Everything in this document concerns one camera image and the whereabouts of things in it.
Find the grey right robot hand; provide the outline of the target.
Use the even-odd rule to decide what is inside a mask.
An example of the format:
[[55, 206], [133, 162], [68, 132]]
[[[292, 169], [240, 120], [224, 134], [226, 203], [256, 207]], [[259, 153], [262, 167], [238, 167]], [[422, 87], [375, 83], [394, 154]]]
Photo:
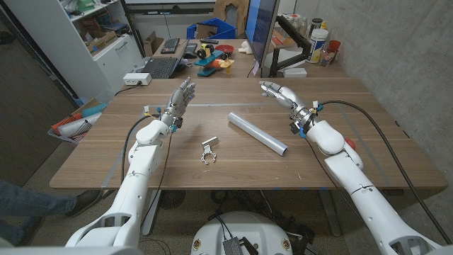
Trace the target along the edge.
[[299, 132], [306, 135], [315, 125], [317, 108], [308, 108], [293, 90], [271, 81], [259, 81], [258, 83], [264, 90], [263, 96], [274, 98], [289, 111], [289, 119], [292, 121], [290, 123], [291, 131], [294, 134]]

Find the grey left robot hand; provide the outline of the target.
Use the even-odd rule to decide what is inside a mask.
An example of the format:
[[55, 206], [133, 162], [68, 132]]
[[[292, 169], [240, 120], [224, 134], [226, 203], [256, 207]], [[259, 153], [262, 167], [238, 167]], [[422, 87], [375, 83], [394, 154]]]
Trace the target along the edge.
[[187, 105], [195, 97], [196, 83], [191, 83], [190, 81], [191, 78], [188, 77], [180, 84], [168, 100], [164, 112], [160, 115], [160, 121], [169, 127], [172, 126], [176, 119], [183, 116]]

